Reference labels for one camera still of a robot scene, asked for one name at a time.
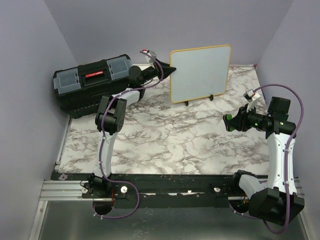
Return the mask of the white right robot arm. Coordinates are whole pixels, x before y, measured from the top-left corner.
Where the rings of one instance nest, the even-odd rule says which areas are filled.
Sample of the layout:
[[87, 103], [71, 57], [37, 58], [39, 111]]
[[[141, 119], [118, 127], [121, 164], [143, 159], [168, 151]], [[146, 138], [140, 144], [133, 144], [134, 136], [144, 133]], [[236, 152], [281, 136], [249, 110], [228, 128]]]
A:
[[239, 170], [232, 177], [230, 191], [236, 196], [245, 193], [251, 217], [280, 226], [289, 223], [305, 207], [294, 183], [296, 124], [288, 121], [290, 104], [289, 99], [272, 97], [266, 115], [246, 104], [236, 116], [226, 114], [222, 118], [228, 132], [246, 132], [251, 128], [265, 132], [269, 152], [267, 182], [261, 183], [257, 175]]

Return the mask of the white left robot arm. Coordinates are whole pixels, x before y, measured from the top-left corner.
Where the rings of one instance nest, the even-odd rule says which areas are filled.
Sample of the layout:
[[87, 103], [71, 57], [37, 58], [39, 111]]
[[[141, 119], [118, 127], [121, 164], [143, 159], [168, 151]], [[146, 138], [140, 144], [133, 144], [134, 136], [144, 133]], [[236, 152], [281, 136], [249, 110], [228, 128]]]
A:
[[88, 177], [87, 189], [90, 194], [95, 193], [101, 198], [110, 194], [114, 144], [118, 133], [123, 128], [127, 107], [143, 98], [146, 82], [155, 77], [163, 80], [176, 70], [176, 67], [158, 59], [144, 70], [135, 65], [131, 66], [128, 70], [128, 86], [119, 93], [101, 98], [95, 116], [95, 124], [100, 133], [97, 159], [92, 174]]

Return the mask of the green whiteboard eraser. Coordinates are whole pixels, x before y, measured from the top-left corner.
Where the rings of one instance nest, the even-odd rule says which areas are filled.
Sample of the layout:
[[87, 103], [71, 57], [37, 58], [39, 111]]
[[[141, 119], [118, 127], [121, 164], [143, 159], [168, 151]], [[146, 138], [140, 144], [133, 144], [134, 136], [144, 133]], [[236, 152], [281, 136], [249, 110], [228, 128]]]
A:
[[223, 118], [222, 118], [227, 132], [232, 132], [232, 131], [235, 130], [235, 128], [232, 127], [232, 126], [229, 124], [229, 121], [230, 121], [232, 118], [233, 118], [233, 116], [232, 116], [231, 114], [225, 114], [225, 115], [223, 116]]

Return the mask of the yellow framed whiteboard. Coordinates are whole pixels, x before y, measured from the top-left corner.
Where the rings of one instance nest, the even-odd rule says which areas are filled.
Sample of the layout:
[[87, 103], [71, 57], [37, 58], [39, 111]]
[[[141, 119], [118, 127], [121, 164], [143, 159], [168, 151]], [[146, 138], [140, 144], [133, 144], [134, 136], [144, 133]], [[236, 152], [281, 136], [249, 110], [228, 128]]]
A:
[[229, 44], [174, 50], [169, 64], [170, 100], [174, 104], [213, 98], [227, 89], [232, 46]]

